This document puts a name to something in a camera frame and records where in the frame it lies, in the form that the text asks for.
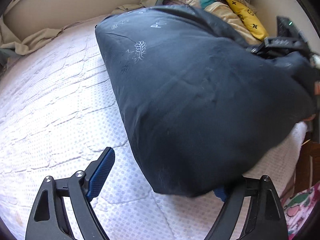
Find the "white wall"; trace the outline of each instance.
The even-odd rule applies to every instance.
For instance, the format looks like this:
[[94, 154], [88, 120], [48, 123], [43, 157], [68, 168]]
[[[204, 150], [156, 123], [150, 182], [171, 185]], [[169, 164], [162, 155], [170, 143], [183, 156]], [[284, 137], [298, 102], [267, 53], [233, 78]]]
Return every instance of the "white wall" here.
[[289, 17], [303, 31], [309, 46], [320, 53], [320, 39], [308, 16], [296, 0], [254, 0], [257, 16], [270, 36], [276, 36], [276, 15]]
[[140, 0], [20, 0], [4, 15], [4, 22], [23, 40], [44, 28], [61, 28], [70, 23], [108, 14], [123, 4]]

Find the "yellow fabric with black symbols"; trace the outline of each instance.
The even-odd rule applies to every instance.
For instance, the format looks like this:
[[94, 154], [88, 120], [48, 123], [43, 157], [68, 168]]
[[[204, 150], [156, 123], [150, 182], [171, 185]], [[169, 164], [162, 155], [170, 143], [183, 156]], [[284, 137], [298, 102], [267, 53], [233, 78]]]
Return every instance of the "yellow fabric with black symbols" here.
[[258, 40], [263, 40], [265, 37], [269, 36], [268, 32], [263, 27], [257, 16], [247, 6], [236, 0], [226, 1], [233, 12], [239, 16], [254, 37], [256, 37]]

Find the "leaf print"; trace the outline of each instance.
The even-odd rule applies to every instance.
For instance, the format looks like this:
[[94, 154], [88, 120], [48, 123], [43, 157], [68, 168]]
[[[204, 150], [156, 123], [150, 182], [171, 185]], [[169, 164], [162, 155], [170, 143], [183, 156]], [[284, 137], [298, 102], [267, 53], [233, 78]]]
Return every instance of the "leaf print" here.
[[143, 60], [143, 54], [146, 53], [146, 43], [144, 41], [139, 41], [135, 45], [136, 47], [136, 53], [135, 56], [133, 57], [134, 62], [137, 63], [139, 59]]

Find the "white bed sheet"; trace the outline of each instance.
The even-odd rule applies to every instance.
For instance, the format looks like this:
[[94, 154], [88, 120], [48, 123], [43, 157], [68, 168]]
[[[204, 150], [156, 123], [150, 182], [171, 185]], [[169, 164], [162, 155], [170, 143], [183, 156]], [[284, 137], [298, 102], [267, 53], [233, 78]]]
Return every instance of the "white bed sheet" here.
[[[196, 199], [156, 194], [136, 164], [97, 45], [97, 17], [12, 66], [0, 81], [0, 216], [23, 240], [29, 212], [44, 177], [71, 176], [113, 147], [115, 165], [92, 206], [111, 240], [202, 240], [222, 202], [213, 193]], [[281, 193], [305, 136], [304, 123], [247, 173], [268, 174]], [[76, 239], [82, 239], [70, 201]], [[239, 236], [248, 200], [232, 236]]]

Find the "quilted mattress cover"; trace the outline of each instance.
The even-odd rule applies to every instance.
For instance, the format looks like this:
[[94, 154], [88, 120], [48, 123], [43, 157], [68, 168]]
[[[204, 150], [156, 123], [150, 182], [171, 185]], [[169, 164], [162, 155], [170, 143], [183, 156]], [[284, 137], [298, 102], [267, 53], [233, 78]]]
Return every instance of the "quilted mattress cover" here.
[[[44, 177], [71, 176], [113, 147], [116, 162], [93, 209], [111, 240], [202, 240], [222, 207], [208, 193], [189, 199], [160, 195], [136, 164], [94, 27], [104, 16], [67, 28], [12, 64], [0, 81], [0, 217], [23, 240]], [[282, 193], [299, 158], [306, 125], [298, 123], [246, 176], [268, 174]], [[71, 227], [82, 239], [69, 198]], [[232, 239], [244, 224], [245, 199]]]

